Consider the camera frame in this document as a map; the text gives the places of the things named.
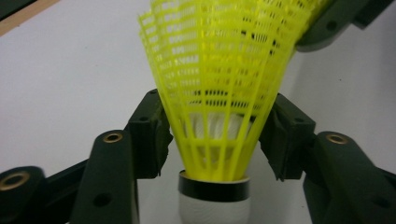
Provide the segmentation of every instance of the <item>white table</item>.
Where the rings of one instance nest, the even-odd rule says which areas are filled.
[[[155,88],[138,37],[149,1],[63,0],[0,37],[0,172],[35,165],[53,175],[88,158],[94,138],[122,129]],[[281,92],[317,122],[354,138],[396,173],[396,5],[365,31],[297,53]],[[174,143],[163,176],[139,181],[142,224],[180,223]],[[276,182],[258,149],[250,223],[310,223],[302,181]]]

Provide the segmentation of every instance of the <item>black band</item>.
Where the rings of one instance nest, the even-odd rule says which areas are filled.
[[[249,197],[248,179],[246,181],[212,183],[189,179],[180,172],[178,191],[191,198],[219,202],[234,203]]]

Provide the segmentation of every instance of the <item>yellow shuttlecock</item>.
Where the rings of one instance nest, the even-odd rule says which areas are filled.
[[[141,39],[187,175],[244,176],[296,41],[324,0],[154,0]]]

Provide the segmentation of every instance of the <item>wooden edge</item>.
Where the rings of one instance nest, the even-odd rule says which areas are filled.
[[[37,0],[31,5],[24,7],[18,12],[5,18],[4,20],[0,21],[0,36],[21,25],[24,21],[31,19],[33,16],[59,1],[60,0]]]

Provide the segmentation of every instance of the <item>badminton birdie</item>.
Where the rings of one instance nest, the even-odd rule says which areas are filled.
[[[188,177],[244,177],[294,45],[326,2],[151,1],[140,36]]]

